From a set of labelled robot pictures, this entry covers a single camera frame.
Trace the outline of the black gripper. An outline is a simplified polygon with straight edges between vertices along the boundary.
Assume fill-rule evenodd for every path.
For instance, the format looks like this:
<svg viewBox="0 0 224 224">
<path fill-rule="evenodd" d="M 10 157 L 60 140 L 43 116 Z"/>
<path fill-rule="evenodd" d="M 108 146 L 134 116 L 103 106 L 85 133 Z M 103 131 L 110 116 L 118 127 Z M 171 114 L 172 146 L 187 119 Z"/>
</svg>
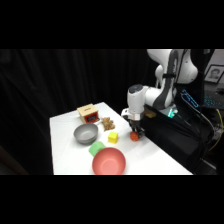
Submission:
<svg viewBox="0 0 224 224">
<path fill-rule="evenodd" d="M 140 126 L 139 121 L 129 120 L 129 125 L 132 128 L 130 131 L 130 137 L 135 136 L 135 132 L 138 132 L 139 139 L 145 136 L 145 130 Z"/>
</svg>

